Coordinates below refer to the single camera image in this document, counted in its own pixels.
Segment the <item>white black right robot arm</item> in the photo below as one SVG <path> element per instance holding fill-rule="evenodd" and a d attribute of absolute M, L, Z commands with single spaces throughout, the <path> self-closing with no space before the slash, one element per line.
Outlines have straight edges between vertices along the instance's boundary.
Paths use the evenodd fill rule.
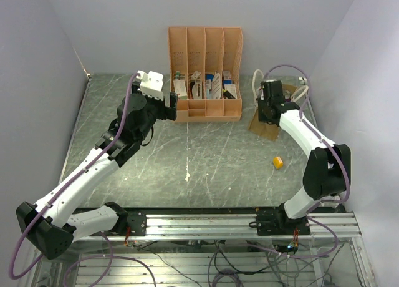
<path fill-rule="evenodd" d="M 282 215 L 276 217 L 279 233 L 289 234 L 316 204 L 329 202 L 329 197 L 341 193 L 349 196 L 351 152 L 347 145 L 328 139 L 312 125 L 295 102 L 284 99 L 282 82 L 261 82 L 257 97 L 258 119 L 273 124 L 288 133 L 307 157 L 301 189 L 283 204 Z"/>

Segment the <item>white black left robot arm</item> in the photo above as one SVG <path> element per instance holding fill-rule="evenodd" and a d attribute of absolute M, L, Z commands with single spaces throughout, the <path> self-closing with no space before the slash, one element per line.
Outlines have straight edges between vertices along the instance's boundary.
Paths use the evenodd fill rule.
<path fill-rule="evenodd" d="M 76 208 L 94 188 L 121 168 L 153 135 L 157 120 L 175 120 L 178 96 L 155 97 L 137 82 L 117 108 L 109 125 L 85 160 L 53 191 L 34 204 L 23 202 L 16 210 L 21 231 L 48 259 L 67 251 L 77 240 L 100 231 L 121 235 L 128 230 L 128 213 L 115 202 L 76 214 Z"/>

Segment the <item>brown canvas bag white handles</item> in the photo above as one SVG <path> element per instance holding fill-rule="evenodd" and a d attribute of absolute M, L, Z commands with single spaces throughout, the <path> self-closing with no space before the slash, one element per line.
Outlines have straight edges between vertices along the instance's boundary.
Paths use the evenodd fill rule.
<path fill-rule="evenodd" d="M 260 137 L 274 141 L 280 132 L 280 128 L 273 122 L 267 121 L 262 110 L 259 109 L 259 99 L 262 96 L 262 80 L 264 73 L 256 69 L 252 76 L 252 92 L 254 96 L 255 113 L 249 123 L 248 130 Z M 299 77 L 297 85 L 282 84 L 282 95 L 286 103 L 295 102 L 298 104 L 309 91 L 308 80 L 306 77 Z"/>

